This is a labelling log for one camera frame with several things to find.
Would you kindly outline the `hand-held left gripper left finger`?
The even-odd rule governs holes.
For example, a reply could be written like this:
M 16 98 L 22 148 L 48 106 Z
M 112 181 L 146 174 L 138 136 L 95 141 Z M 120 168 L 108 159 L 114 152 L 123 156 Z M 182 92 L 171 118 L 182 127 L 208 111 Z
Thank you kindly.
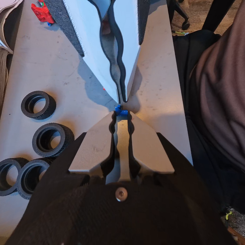
M 112 171 L 115 122 L 116 112 L 112 111 L 86 132 L 69 167 L 70 173 L 106 177 Z

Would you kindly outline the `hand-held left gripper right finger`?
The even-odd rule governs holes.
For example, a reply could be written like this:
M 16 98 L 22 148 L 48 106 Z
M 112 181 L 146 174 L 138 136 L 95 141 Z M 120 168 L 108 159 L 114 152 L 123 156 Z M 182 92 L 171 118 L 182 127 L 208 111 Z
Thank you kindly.
M 129 170 L 133 178 L 175 172 L 155 130 L 133 112 L 128 112 L 128 133 Z

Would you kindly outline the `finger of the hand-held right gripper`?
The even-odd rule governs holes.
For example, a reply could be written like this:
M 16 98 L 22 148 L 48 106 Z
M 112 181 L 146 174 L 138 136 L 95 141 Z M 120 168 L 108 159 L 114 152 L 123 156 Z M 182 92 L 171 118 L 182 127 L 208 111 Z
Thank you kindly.
M 141 49 L 138 1 L 112 1 L 108 18 L 118 47 L 116 60 L 120 70 L 121 95 L 123 102 L 127 102 Z
M 121 103 L 118 84 L 112 78 L 111 63 L 102 46 L 102 17 L 97 4 L 89 0 L 63 3 L 84 53 L 84 62 L 111 98 Z

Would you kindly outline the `blue pointed brick assembly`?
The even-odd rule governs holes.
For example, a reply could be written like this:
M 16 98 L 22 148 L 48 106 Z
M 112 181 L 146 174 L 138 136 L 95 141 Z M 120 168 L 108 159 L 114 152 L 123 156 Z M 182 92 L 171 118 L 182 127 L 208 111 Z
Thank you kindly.
M 115 113 L 117 117 L 126 117 L 128 115 L 128 110 L 123 110 L 122 105 L 118 104 L 115 107 Z

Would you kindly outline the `grey desk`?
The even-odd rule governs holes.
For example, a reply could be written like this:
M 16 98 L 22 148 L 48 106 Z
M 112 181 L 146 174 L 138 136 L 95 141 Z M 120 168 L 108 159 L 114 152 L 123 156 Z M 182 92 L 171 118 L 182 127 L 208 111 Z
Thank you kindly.
M 1 161 L 39 158 L 32 148 L 36 130 L 46 123 L 69 127 L 75 139 L 117 103 L 57 25 L 41 24 L 24 1 L 1 116 Z M 23 115 L 21 102 L 41 90 L 56 101 L 45 120 Z M 193 164 L 166 1 L 154 1 L 138 58 L 129 100 L 132 111 L 160 132 Z

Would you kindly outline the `person's right hand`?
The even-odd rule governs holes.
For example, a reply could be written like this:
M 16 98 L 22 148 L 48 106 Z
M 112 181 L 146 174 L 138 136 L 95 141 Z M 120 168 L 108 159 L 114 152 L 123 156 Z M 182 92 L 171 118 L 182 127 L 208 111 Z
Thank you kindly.
M 111 33 L 111 28 L 108 20 L 102 21 L 102 35 L 108 35 Z

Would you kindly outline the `toy brick car model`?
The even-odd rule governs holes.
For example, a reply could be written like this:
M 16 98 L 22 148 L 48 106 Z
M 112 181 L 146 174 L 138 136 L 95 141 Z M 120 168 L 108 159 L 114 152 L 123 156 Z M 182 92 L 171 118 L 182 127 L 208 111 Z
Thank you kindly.
M 36 2 L 38 4 L 37 6 L 34 3 L 31 4 L 33 13 L 36 15 L 40 22 L 46 22 L 48 26 L 52 26 L 55 23 L 55 20 L 49 12 L 44 0 L 38 0 Z

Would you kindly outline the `black office chair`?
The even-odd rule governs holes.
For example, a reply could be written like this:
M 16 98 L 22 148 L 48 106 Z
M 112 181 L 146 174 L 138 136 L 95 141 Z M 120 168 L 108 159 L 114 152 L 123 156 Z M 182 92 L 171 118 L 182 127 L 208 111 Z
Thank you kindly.
M 172 32 L 205 29 L 222 34 L 234 20 L 241 1 L 167 1 Z

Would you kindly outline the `wide black rubber tyre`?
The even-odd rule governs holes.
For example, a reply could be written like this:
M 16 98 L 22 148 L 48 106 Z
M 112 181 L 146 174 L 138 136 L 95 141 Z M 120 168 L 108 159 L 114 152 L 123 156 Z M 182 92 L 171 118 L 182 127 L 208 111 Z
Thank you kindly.
M 40 175 L 45 172 L 55 158 L 38 158 L 26 163 L 17 177 L 17 192 L 19 195 L 30 200 L 36 186 L 40 181 Z
M 52 137 L 56 133 L 60 135 L 60 141 L 56 147 L 52 147 Z M 32 147 L 36 154 L 41 157 L 57 157 L 74 140 L 75 137 L 70 128 L 58 123 L 48 123 L 42 125 L 34 133 L 32 138 Z

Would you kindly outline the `narrow black rubber tyre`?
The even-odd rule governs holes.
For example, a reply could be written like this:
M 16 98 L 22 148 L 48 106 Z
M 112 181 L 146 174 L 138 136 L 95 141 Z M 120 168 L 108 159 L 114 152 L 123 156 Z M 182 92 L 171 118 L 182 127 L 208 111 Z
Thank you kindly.
M 45 100 L 45 105 L 43 109 L 35 113 L 34 106 L 38 101 L 42 99 Z M 52 96 L 44 91 L 33 91 L 27 94 L 21 103 L 22 113 L 26 117 L 34 120 L 44 120 L 46 118 L 49 118 L 54 113 L 55 109 L 56 101 Z
M 0 162 L 0 196 L 7 196 L 14 192 L 17 192 L 18 180 L 16 180 L 13 186 L 7 182 L 7 173 L 10 167 L 14 166 L 17 168 L 18 174 L 28 160 L 25 158 L 8 158 Z

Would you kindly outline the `open instruction book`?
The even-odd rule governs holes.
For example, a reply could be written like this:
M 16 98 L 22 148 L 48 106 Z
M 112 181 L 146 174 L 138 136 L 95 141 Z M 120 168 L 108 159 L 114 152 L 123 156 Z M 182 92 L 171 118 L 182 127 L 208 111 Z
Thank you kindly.
M 8 80 L 7 57 L 14 51 L 9 47 L 5 34 L 4 25 L 7 17 L 22 3 L 22 0 L 0 2 L 0 111 L 2 112 L 5 90 Z

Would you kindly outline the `person's brown shirt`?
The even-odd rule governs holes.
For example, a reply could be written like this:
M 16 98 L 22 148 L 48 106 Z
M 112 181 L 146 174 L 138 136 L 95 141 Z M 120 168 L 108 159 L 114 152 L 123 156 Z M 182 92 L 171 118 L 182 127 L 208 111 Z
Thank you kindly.
M 194 70 L 206 137 L 234 165 L 245 167 L 245 2 L 232 25 L 206 49 Z

